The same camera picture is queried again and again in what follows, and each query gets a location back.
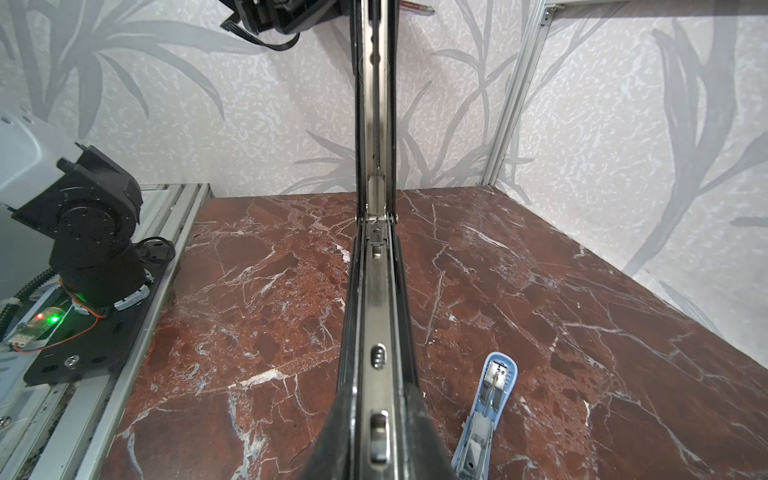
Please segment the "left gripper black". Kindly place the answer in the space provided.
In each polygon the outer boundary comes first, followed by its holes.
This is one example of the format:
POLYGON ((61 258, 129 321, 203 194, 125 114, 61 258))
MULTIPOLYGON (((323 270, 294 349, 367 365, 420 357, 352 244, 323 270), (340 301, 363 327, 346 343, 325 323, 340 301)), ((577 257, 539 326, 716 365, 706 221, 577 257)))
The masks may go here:
POLYGON ((220 28, 253 45, 272 51, 293 48, 300 34, 338 17, 348 16, 351 2, 346 0, 231 0, 222 1, 231 10, 220 28), (258 34, 274 30, 292 38, 281 44, 269 44, 258 34))

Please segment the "light blue stapler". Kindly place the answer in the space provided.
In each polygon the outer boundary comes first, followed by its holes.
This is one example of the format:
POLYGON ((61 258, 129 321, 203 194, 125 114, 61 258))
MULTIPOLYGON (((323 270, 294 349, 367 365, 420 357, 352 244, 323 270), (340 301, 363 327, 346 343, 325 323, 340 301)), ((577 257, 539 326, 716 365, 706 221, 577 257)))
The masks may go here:
POLYGON ((486 358, 473 405, 451 460, 459 479, 488 478, 493 437, 518 373, 517 364, 506 354, 492 352, 486 358))

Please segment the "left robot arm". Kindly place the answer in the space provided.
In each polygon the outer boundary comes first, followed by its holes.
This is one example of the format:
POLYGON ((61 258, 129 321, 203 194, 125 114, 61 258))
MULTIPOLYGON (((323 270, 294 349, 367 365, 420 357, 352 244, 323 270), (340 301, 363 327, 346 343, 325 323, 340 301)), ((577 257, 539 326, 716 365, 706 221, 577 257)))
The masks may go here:
POLYGON ((146 287, 146 184, 223 197, 348 191, 305 167, 341 122, 326 44, 349 1, 5 1, 1 207, 47 237, 48 267, 99 316, 146 287))

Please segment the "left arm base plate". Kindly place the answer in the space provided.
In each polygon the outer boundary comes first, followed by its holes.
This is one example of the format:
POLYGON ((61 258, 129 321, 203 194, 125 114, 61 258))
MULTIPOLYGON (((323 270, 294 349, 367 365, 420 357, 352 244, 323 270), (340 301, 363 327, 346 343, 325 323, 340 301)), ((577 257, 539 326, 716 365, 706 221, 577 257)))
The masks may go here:
POLYGON ((137 245, 145 270, 152 276, 149 295, 124 310, 113 310, 96 319, 71 311, 52 336, 53 346, 37 353, 24 374, 29 386, 61 384, 118 372, 135 344, 160 281, 176 256, 173 242, 149 237, 137 245))

